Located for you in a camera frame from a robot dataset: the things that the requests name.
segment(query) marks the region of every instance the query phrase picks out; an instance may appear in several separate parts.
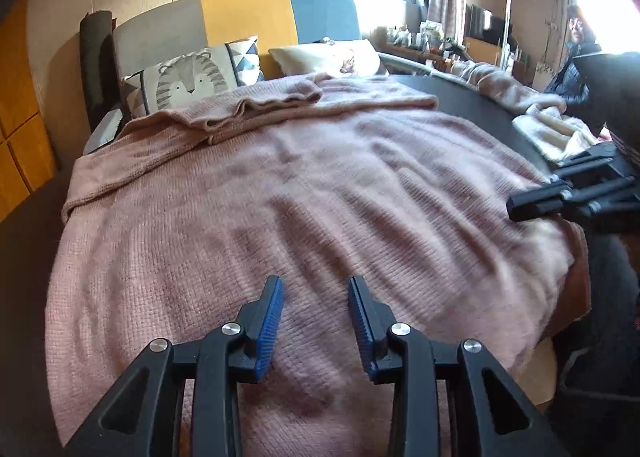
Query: cream pillow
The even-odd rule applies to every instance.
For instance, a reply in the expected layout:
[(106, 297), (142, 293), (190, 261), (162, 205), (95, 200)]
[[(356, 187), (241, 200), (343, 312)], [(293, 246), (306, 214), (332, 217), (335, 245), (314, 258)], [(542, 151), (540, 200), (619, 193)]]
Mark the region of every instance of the cream pillow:
[(269, 53), (286, 76), (310, 72), (326, 72), (337, 78), (388, 75), (369, 40), (299, 44), (270, 49)]

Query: wooden cabinet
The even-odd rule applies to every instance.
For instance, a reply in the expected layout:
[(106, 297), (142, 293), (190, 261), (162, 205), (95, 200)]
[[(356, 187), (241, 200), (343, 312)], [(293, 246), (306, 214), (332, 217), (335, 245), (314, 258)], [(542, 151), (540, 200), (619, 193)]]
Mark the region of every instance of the wooden cabinet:
[(500, 63), (502, 47), (494, 46), (494, 44), (489, 44), (469, 36), (466, 37), (462, 43), (465, 44), (466, 53), (474, 59), (474, 62), (485, 62), (492, 65), (498, 65)]
[(56, 171), (27, 56), (27, 2), (0, 22), (0, 221)]
[(0, 221), (29, 196), (6, 143), (0, 144)]

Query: desk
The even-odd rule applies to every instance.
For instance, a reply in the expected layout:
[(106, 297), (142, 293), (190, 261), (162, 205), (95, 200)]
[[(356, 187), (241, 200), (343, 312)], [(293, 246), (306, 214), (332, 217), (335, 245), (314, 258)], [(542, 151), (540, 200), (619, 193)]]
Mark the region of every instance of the desk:
[(440, 55), (434, 54), (429, 51), (417, 51), (415, 49), (409, 49), (408, 47), (393, 46), (391, 44), (383, 44), (379, 48), (380, 52), (386, 52), (400, 58), (407, 60), (413, 60), (414, 62), (426, 64), (428, 61), (433, 62), (433, 66), (439, 71), (445, 71), (447, 60)]

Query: blanket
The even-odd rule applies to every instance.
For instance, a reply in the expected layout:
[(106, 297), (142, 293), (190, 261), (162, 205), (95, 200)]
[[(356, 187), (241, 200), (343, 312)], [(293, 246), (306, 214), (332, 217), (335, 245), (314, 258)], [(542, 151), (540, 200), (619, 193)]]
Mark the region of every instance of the blanket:
[(451, 73), (516, 114), (513, 125), (547, 161), (567, 160), (598, 142), (582, 120), (564, 115), (561, 96), (526, 87), (495, 65), (458, 62)]
[[(510, 222), (508, 195), (542, 175), (436, 105), (389, 79), (291, 77), (135, 120), (80, 158), (46, 309), (63, 443), (150, 340), (203, 337), (269, 274), (286, 304), (266, 379), (239, 391), (247, 455), (385, 452), (393, 390), (362, 371), (351, 275), (517, 375), (559, 293), (588, 285), (582, 232)], [(185, 430), (190, 409), (187, 392)]]

